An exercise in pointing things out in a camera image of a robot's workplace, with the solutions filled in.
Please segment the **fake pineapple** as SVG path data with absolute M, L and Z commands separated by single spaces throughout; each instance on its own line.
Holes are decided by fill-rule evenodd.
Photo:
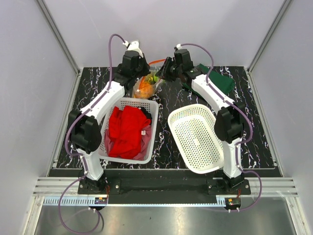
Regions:
M 134 98 L 148 99 L 153 95 L 158 77 L 147 75 L 141 78 L 138 88 L 133 92 Z

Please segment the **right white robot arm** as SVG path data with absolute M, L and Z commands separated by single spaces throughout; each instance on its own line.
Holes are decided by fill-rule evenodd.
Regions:
M 156 75 L 168 81 L 185 81 L 207 102 L 172 111 L 168 126 L 187 168 L 196 174 L 222 169 L 224 192 L 235 193 L 244 180 L 238 160 L 244 132 L 242 109 L 206 72 L 194 66 L 190 52 L 181 45 L 175 47 L 174 56 L 166 58 Z

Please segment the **clear zip top bag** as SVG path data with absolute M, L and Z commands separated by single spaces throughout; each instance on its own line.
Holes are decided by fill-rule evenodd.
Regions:
M 149 63 L 150 73 L 135 83 L 132 91 L 133 98 L 148 99 L 160 89 L 165 80 L 158 77 L 157 72 L 164 62 L 165 59 L 161 59 Z

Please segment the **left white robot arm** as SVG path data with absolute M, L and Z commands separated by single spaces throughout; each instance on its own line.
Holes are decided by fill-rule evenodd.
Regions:
M 105 190 L 105 181 L 100 179 L 104 170 L 94 153 L 103 137 L 99 127 L 110 108 L 133 88 L 136 80 L 150 73 L 144 53 L 140 49 L 125 51 L 122 63 L 115 72 L 110 69 L 110 79 L 105 88 L 87 106 L 68 115 L 69 129 L 65 148 L 69 155 L 79 156 L 83 162 L 84 176 L 89 178 L 89 189 L 96 194 Z

